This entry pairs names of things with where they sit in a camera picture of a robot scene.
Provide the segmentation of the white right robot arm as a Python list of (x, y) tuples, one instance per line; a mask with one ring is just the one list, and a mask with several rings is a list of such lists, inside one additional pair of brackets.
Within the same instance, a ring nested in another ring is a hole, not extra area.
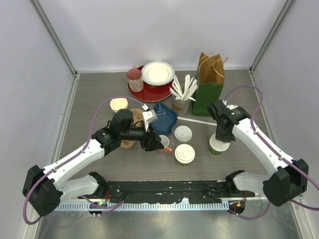
[(239, 139), (267, 171), (267, 175), (251, 174), (244, 170), (228, 175), (225, 191), (229, 196), (238, 196), (242, 191), (254, 192), (266, 196), (271, 204), (279, 207), (307, 190), (308, 164), (280, 150), (242, 107), (227, 106), (218, 100), (207, 110), (217, 123), (216, 140), (230, 143)]

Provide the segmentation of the green paper coffee cup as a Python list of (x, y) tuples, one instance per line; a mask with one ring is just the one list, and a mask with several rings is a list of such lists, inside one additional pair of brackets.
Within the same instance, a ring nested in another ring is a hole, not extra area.
[(176, 160), (176, 162), (177, 162), (177, 164), (179, 165), (179, 166), (188, 166), (188, 165), (190, 165), (193, 161), (191, 160), (191, 161), (179, 161), (179, 160)]

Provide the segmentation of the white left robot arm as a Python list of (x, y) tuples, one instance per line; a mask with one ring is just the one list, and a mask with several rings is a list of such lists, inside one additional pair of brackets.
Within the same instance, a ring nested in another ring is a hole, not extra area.
[(152, 129), (157, 120), (154, 110), (142, 113), (141, 125), (133, 124), (133, 113), (122, 109), (114, 114), (108, 124), (90, 135), (83, 146), (59, 161), (43, 168), (35, 165), (28, 170), (24, 187), (25, 205), (31, 204), (41, 217), (53, 212), (61, 202), (85, 195), (102, 198), (108, 183), (97, 172), (72, 179), (96, 160), (119, 148), (123, 140), (138, 141), (145, 151), (163, 149), (160, 136)]

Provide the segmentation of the white cup lid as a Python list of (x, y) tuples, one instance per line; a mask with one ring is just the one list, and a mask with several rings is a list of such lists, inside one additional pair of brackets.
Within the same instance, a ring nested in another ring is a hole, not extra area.
[(175, 159), (179, 161), (193, 161), (195, 159), (195, 150), (189, 144), (179, 145), (174, 152)]
[(229, 142), (222, 142), (222, 141), (217, 140), (216, 139), (216, 134), (213, 134), (210, 137), (209, 146), (210, 146), (210, 148), (223, 150), (223, 149), (228, 149), (229, 146), (230, 146), (230, 143)]

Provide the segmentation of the stack of white lids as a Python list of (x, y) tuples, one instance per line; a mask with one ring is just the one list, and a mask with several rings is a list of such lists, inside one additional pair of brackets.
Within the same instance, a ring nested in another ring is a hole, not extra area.
[(182, 143), (187, 143), (192, 139), (192, 131), (185, 125), (178, 126), (174, 131), (175, 138)]

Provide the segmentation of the small pink handled cup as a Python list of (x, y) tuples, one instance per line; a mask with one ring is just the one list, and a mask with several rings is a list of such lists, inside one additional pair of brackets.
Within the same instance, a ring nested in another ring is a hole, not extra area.
[(161, 138), (161, 143), (164, 146), (164, 148), (159, 149), (159, 152), (172, 153), (173, 149), (169, 147), (170, 141), (169, 141), (168, 137), (166, 137), (165, 135), (160, 135), (160, 138)]

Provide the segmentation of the green paper cups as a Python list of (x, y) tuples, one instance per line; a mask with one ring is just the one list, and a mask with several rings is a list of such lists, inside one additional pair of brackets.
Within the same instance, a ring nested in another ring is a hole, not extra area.
[(110, 101), (110, 108), (117, 113), (119, 110), (128, 108), (128, 100), (126, 98), (114, 98)]

